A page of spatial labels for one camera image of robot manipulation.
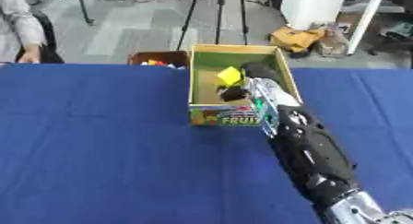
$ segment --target table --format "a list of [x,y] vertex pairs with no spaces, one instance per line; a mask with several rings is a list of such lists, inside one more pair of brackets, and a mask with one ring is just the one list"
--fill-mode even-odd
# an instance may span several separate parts
[[[293,71],[386,209],[413,206],[413,73]],[[0,70],[0,222],[319,223],[259,128],[187,124],[186,71]]]

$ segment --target robotic hand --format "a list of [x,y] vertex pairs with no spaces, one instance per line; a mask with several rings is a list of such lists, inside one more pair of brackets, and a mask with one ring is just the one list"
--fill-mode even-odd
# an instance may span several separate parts
[[413,209],[386,214],[355,179],[353,165],[325,126],[282,89],[266,65],[241,67],[242,87],[224,101],[248,99],[280,165],[325,224],[413,224]]

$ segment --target floor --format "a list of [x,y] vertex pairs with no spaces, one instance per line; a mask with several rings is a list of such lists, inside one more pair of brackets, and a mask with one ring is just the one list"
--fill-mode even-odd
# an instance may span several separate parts
[[[68,63],[123,64],[136,52],[174,50],[192,0],[85,0],[96,25],[83,20],[77,0],[42,0],[36,6],[55,25],[59,53]],[[217,0],[199,0],[183,49],[195,43],[213,43]],[[247,2],[249,43],[268,45],[266,35],[285,25],[273,8]],[[227,0],[221,43],[242,44],[239,0]],[[343,59],[323,58],[317,53],[296,60],[292,67],[409,68],[407,53],[370,56],[364,42],[358,52]]]

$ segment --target black chair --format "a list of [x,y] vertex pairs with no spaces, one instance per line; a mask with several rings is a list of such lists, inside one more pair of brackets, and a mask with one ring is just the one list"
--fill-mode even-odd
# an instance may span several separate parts
[[[41,62],[43,64],[64,64],[65,61],[59,54],[57,54],[57,43],[54,36],[53,24],[50,19],[41,11],[34,11],[32,15],[39,20],[44,30],[45,38],[47,41],[46,46],[41,47]],[[24,54],[25,50],[22,47],[16,56],[15,62],[17,62]]]
[[42,13],[41,11],[34,11],[32,12],[33,16],[39,20],[41,26],[43,27],[44,34],[46,36],[47,47],[50,51],[56,52],[57,50],[57,43],[56,38],[54,36],[54,28],[53,24],[50,21],[49,17]]

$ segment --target yellow object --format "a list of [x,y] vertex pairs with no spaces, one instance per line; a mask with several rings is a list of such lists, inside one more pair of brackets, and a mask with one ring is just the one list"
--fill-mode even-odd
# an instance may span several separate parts
[[225,87],[233,87],[242,83],[241,72],[233,66],[227,67],[220,72],[218,78],[221,81],[221,85],[224,85]]
[[300,53],[325,36],[325,29],[296,30],[280,28],[271,34],[271,43],[280,48]]
[[152,60],[152,59],[149,59],[149,61],[147,61],[147,64],[148,64],[148,65],[156,65],[156,64],[157,64],[157,61]]

